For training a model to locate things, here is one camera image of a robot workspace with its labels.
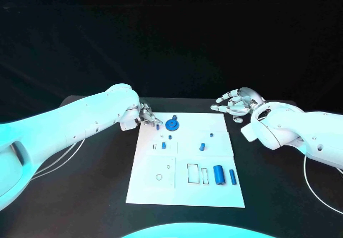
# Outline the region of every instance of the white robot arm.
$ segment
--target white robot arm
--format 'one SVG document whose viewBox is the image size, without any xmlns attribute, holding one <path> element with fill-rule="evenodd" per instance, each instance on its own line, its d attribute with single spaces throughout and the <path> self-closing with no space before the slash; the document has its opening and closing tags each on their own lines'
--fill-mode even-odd
<svg viewBox="0 0 343 238">
<path fill-rule="evenodd" d="M 267 102 L 247 87 L 228 92 L 217 103 L 225 99 L 228 106 L 212 105 L 211 109 L 232 114 L 235 122 L 242 122 L 238 116 L 253 114 L 251 123 L 241 129 L 250 142 L 260 139 L 271 150 L 290 145 L 310 159 L 343 169 L 343 115 L 306 113 L 290 104 Z"/>
<path fill-rule="evenodd" d="M 46 159 L 120 122 L 123 130 L 163 124 L 132 86 L 103 93 L 28 119 L 0 124 L 0 210 L 21 195 Z"/>
</svg>

